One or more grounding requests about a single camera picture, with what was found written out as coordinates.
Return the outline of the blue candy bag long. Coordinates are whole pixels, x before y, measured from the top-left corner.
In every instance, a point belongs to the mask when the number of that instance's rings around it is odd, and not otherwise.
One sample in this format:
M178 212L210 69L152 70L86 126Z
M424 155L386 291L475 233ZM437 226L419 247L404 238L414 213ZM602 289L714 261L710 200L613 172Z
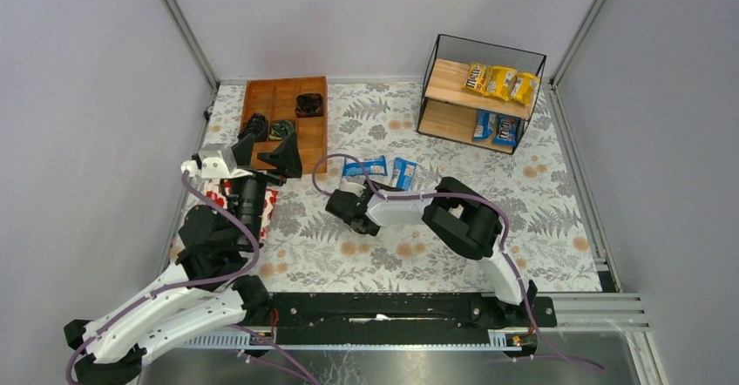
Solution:
M496 129L496 119L497 114L494 112L477 110L472 140L482 141L491 138Z

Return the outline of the blue m&m candy bag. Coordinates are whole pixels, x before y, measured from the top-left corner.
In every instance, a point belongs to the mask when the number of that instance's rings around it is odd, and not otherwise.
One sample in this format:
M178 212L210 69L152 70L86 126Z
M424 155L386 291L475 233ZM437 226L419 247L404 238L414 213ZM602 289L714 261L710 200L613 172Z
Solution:
M492 143L515 147L519 142L519 124L519 118L497 115Z

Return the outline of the yellow m&m bag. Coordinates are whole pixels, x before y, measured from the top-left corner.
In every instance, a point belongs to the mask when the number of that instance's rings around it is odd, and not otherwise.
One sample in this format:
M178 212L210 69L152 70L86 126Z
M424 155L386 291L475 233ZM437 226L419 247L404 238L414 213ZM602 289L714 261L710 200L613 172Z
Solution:
M485 94L489 70L490 66L488 64L471 63L464 80L463 88L468 91Z
M489 67L485 77L484 95L509 101L511 98L511 84L516 73L517 70L511 67Z

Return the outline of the yellow candy bag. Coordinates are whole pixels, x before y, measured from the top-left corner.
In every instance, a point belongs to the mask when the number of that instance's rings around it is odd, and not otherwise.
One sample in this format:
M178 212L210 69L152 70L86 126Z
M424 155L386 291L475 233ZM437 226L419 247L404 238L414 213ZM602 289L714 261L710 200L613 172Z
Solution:
M510 89L510 100L524 106L534 102L535 95L540 85L540 78L534 74L519 72L514 75Z

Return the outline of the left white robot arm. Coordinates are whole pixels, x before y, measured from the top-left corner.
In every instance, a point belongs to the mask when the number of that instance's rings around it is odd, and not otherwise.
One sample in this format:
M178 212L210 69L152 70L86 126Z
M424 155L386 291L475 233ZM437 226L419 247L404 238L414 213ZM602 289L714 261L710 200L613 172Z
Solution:
M277 311L262 280L252 274L270 186L302 175L298 138L286 136L254 168L252 136L234 145L201 148L181 167L182 185L199 204L178 235L184 250L126 303L92 321L64 327L73 353L70 384L127 384L180 344L239 323L275 321Z

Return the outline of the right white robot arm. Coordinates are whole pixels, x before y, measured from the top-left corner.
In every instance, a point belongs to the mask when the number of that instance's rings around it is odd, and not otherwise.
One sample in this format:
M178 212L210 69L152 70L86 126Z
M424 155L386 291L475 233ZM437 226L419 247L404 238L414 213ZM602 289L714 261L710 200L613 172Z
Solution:
M376 236L387 226L423 224L453 253L478 264L504 309L532 307L537 288L505 248L507 216L457 179L444 177L424 191L372 180L350 183L329 194L325 210L361 235Z

